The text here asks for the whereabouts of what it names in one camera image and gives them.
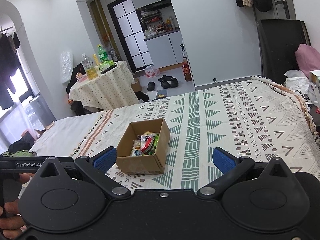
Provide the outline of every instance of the bedspread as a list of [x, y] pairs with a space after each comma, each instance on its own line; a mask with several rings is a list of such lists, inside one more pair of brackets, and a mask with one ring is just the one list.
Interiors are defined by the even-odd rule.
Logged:
[[257, 162], [279, 156], [292, 172], [320, 179], [320, 152], [302, 112], [258, 80], [105, 111], [72, 156], [116, 147], [130, 122], [156, 118], [165, 118], [171, 131], [164, 174], [126, 175], [116, 164], [107, 173], [132, 191], [198, 190], [222, 175], [212, 162], [215, 147]]

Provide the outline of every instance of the range hood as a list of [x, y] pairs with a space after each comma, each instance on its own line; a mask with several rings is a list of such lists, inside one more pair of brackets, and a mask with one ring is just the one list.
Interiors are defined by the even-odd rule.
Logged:
[[150, 5], [141, 7], [139, 10], [144, 11], [144, 12], [151, 12], [151, 11], [156, 11], [156, 10], [160, 10], [162, 8], [169, 7], [171, 5], [172, 5], [171, 0], [162, 0], [160, 2], [155, 2]]

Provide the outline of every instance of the finger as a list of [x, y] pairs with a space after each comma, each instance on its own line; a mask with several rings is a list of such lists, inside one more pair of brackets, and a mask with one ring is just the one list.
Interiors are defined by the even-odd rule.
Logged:
[[2, 229], [18, 229], [24, 226], [24, 221], [22, 220], [22, 217], [19, 215], [16, 215], [14, 217], [10, 218], [0, 218], [0, 228]]
[[22, 234], [22, 230], [20, 228], [15, 230], [3, 230], [3, 235], [9, 239], [14, 239], [20, 236], [21, 234]]
[[4, 209], [10, 214], [20, 214], [18, 207], [18, 199], [13, 202], [7, 202], [4, 204]]
[[22, 173], [22, 174], [20, 174], [20, 179], [18, 179], [18, 181], [19, 181], [21, 184], [25, 184], [25, 183], [27, 183], [29, 180], [30, 180], [30, 175], [27, 174], [27, 173]]

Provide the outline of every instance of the blue gripper pad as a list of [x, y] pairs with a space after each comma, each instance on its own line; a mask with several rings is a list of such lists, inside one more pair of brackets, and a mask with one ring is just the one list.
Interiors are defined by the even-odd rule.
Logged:
[[108, 147], [102, 152], [91, 158], [92, 166], [102, 171], [104, 174], [116, 163], [117, 150], [114, 147]]
[[237, 158], [226, 152], [225, 150], [216, 147], [212, 154], [213, 164], [223, 173], [227, 173], [236, 166]]

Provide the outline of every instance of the clothes rod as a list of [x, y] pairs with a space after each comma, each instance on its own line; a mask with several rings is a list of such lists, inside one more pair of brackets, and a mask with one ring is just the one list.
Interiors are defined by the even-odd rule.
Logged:
[[6, 28], [6, 29], [4, 29], [4, 30], [0, 30], [0, 33], [1, 32], [4, 32], [4, 31], [6, 31], [6, 30], [10, 30], [10, 29], [12, 29], [13, 28], [13, 26], [11, 26], [10, 28]]

